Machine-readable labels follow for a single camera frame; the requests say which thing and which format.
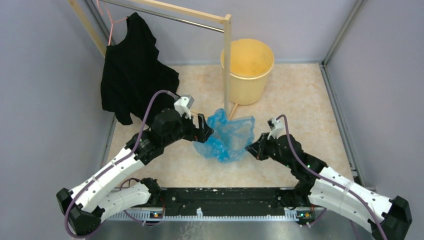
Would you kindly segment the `blue plastic trash bag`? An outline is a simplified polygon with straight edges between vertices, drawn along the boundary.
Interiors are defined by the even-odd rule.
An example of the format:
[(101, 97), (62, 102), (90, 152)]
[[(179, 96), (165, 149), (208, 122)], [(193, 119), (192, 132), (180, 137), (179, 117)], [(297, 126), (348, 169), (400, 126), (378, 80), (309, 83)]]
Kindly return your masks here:
[(194, 142), (193, 146), (205, 159), (220, 163), (239, 161), (247, 153), (245, 147), (253, 143), (255, 122), (253, 116), (229, 120), (224, 109), (217, 109), (206, 121), (214, 133), (205, 143)]

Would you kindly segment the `yellow plastic trash bin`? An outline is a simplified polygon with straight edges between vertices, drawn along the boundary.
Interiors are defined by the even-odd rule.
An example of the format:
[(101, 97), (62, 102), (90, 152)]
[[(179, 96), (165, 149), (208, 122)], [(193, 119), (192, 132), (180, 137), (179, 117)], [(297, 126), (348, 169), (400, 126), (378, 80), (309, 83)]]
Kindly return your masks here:
[(240, 38), (229, 43), (229, 73), (225, 65), (226, 51), (220, 54), (224, 83), (224, 103), (241, 106), (256, 103), (263, 95), (275, 64), (272, 49), (253, 38)]

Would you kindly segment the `wooden clothes rack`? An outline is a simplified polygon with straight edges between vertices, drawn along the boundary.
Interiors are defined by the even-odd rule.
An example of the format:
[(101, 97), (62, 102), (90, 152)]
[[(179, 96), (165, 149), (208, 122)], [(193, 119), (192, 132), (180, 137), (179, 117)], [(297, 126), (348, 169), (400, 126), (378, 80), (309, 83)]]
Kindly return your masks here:
[[(218, 24), (223, 25), (223, 29), (220, 29), (220, 28), (209, 26), (209, 25), (204, 25), (204, 24), (200, 24), (200, 23), (197, 23), (197, 22), (192, 22), (192, 21), (188, 21), (188, 20), (185, 20), (185, 19), (177, 18), (177, 17), (171, 16), (171, 15), (162, 14), (162, 13), (159, 13), (159, 12), (156, 12), (156, 11), (150, 11), (150, 10), (147, 10), (147, 9), (144, 9), (144, 8), (135, 7), (135, 6), (115, 2), (115, 1), (112, 1), (112, 0), (107, 0), (106, 2), (109, 3), (109, 4), (112, 4), (112, 5), (119, 6), (119, 7), (136, 10), (136, 11), (147, 13), (147, 14), (154, 15), (154, 16), (157, 16), (157, 17), (161, 17), (161, 18), (172, 20), (172, 21), (176, 21), (176, 22), (180, 22), (180, 23), (196, 26), (196, 27), (199, 27), (199, 28), (203, 28), (203, 29), (222, 33), (224, 35), (224, 48), (223, 48), (224, 110), (225, 110), (227, 117), (231, 118), (233, 116), (233, 112), (237, 108), (238, 104), (236, 103), (235, 106), (233, 107), (233, 109), (230, 110), (230, 76), (231, 76), (231, 42), (232, 42), (232, 33), (231, 33), (231, 31), (232, 31), (232, 26), (231, 26), (232, 16), (230, 14), (227, 14), (226, 16), (218, 16), (218, 15), (214, 15), (214, 14), (211, 14), (211, 13), (206, 13), (206, 12), (202, 12), (202, 11), (198, 11), (198, 10), (194, 10), (194, 9), (190, 9), (190, 8), (186, 8), (186, 7), (182, 7), (182, 6), (177, 6), (177, 5), (170, 4), (170, 3), (161, 2), (161, 1), (158, 1), (158, 0), (136, 0), (135, 1), (138, 4), (144, 4), (144, 5), (155, 7), (155, 8), (161, 9), (161, 10), (166, 10), (166, 11), (170, 11), (170, 12), (174, 12), (174, 13), (178, 13), (178, 14), (191, 16), (191, 17), (194, 17), (194, 18), (199, 18), (199, 19), (203, 19), (203, 20), (206, 20), (206, 21), (218, 23)], [(88, 17), (83, 12), (81, 6), (78, 4), (78, 2), (76, 0), (69, 0), (68, 3), (71, 6), (71, 8), (73, 9), (73, 11), (75, 12), (75, 14), (77, 15), (77, 17), (79, 18), (82, 25), (84, 26), (86, 32), (89, 34), (89, 36), (93, 40), (97, 49), (100, 51), (101, 55), (105, 56), (107, 45), (103, 43), (102, 38), (96, 33), (94, 27), (91, 25)]]

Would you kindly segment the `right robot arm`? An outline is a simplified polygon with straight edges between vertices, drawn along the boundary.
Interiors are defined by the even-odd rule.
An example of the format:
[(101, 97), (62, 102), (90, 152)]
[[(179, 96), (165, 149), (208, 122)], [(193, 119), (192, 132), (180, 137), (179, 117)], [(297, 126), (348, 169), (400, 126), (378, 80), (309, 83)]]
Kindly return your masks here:
[(298, 180), (287, 207), (319, 206), (337, 213), (371, 233), (376, 240), (404, 240), (412, 224), (409, 202), (379, 195), (342, 176), (324, 161), (303, 151), (292, 135), (279, 138), (262, 133), (245, 147), (259, 161), (272, 160), (288, 167)]

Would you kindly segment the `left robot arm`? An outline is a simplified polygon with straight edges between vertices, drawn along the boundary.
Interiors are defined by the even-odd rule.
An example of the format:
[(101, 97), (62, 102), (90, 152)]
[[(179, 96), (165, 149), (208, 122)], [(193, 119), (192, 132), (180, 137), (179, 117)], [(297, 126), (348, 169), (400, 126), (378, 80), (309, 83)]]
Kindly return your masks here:
[(179, 141), (205, 143), (214, 133), (205, 116), (192, 117), (166, 108), (141, 134), (135, 134), (115, 159), (82, 184), (63, 188), (56, 198), (64, 214), (67, 232), (74, 238), (93, 234), (110, 216), (138, 205), (154, 207), (161, 201), (157, 180), (144, 178), (134, 186), (113, 192), (113, 189), (133, 172), (138, 171), (164, 153), (165, 147)]

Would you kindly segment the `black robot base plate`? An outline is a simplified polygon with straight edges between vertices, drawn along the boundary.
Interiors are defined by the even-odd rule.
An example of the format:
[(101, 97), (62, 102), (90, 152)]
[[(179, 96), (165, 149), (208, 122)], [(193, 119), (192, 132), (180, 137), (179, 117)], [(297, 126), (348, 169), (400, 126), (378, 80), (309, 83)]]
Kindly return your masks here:
[(137, 206), (164, 210), (167, 217), (193, 216), (198, 209), (206, 217), (283, 216), (289, 210), (302, 219), (317, 217), (306, 195), (284, 187), (169, 187)]

